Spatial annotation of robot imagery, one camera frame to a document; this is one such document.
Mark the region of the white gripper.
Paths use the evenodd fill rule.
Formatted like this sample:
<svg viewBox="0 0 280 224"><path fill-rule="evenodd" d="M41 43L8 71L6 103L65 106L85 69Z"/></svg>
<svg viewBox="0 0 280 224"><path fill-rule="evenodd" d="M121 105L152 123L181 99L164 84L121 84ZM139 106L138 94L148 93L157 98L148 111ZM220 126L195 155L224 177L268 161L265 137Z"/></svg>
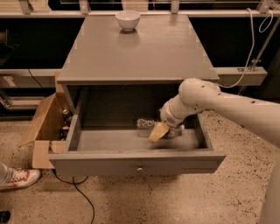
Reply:
<svg viewBox="0 0 280 224"><path fill-rule="evenodd" d="M149 135L149 140L152 142L156 142L163 137L169 131L170 127L176 127L183 122L182 119L177 118L172 113L169 102L166 102L160 109L160 120L162 122L157 122Z"/></svg>

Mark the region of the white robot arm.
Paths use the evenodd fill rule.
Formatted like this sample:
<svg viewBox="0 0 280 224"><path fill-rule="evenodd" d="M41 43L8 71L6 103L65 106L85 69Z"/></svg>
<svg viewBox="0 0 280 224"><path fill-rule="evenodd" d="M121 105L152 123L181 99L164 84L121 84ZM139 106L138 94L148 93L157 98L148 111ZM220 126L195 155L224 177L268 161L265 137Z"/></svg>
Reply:
<svg viewBox="0 0 280 224"><path fill-rule="evenodd" d="M178 94L160 109L160 122L149 139L156 142L188 116L206 109L280 147L279 103L224 93L218 85L197 78L184 80ZM258 224L280 224L280 162L271 173Z"/></svg>

